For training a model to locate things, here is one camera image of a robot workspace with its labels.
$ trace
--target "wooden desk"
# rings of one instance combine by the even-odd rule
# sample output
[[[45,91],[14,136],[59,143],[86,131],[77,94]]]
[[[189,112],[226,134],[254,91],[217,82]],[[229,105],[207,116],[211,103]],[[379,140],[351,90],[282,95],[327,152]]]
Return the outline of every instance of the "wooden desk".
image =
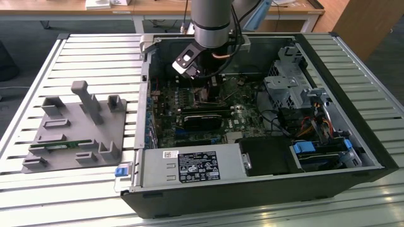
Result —
[[[0,0],[0,15],[114,15],[115,11],[133,14],[134,2],[85,10],[85,0]]]
[[[278,8],[279,20],[303,21],[302,32],[310,32],[322,9],[314,9],[306,0],[299,6]],[[131,20],[135,33],[143,33],[142,21],[182,19],[183,0],[131,0],[127,6],[85,10],[85,0],[0,0],[0,20]],[[270,7],[265,20],[277,20],[277,7]]]
[[[404,0],[318,0],[325,14],[314,32],[335,32],[366,60],[404,14]]]
[[[134,0],[127,6],[85,10],[85,0],[0,0],[0,20],[131,20],[133,6]]]
[[[186,0],[135,0],[133,9],[133,22],[135,31],[142,28],[143,20],[153,19],[182,19]],[[310,32],[317,22],[318,15],[323,14],[322,9],[314,9],[306,0],[297,0],[298,6],[285,4],[286,8],[278,8],[279,20],[302,20],[301,32]],[[270,7],[265,20],[277,20],[277,7]]]

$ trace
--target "aluminum profile table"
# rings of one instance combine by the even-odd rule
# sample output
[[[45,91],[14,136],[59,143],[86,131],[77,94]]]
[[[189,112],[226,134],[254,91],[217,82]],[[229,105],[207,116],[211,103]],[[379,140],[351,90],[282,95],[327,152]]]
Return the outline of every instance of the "aluminum profile table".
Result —
[[[404,111],[338,37],[306,34],[318,56],[399,170],[330,199],[163,219],[141,219],[118,197],[114,167],[25,175],[19,172],[46,96],[77,102],[70,83],[85,79],[97,100],[127,100],[122,163],[133,160],[141,60],[137,34],[70,35],[55,41],[0,142],[1,226],[398,226],[404,225]]]

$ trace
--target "floor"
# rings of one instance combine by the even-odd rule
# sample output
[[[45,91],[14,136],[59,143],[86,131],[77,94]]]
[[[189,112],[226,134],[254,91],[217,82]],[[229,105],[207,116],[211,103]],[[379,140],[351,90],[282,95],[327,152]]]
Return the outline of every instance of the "floor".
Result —
[[[50,29],[42,29],[37,21],[0,21],[0,40],[19,67],[19,75],[0,82],[0,137],[2,136],[14,112],[19,106],[26,88],[1,89],[1,87],[27,87],[34,80],[47,52],[59,33],[134,33],[130,21],[51,21]],[[143,23],[146,33],[178,32],[179,22],[158,23],[153,27]],[[369,60],[365,62],[374,75],[404,104],[404,17],[385,37]]]

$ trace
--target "metal bracket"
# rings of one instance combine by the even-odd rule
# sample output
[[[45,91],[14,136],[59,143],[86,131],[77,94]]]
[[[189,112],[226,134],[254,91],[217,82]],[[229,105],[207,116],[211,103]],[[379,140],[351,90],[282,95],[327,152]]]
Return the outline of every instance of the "metal bracket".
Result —
[[[287,89],[290,87],[297,86],[295,80],[291,78],[286,78],[282,76],[265,77],[263,78],[265,85],[270,89]]]

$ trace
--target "barcode sticker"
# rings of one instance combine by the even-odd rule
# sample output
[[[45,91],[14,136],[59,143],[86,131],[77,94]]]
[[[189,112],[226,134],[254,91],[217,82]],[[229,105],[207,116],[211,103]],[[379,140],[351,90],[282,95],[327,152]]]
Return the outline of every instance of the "barcode sticker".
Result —
[[[171,158],[171,157],[178,157],[178,151],[177,150],[170,150],[170,151],[163,151],[162,152],[162,158]]]

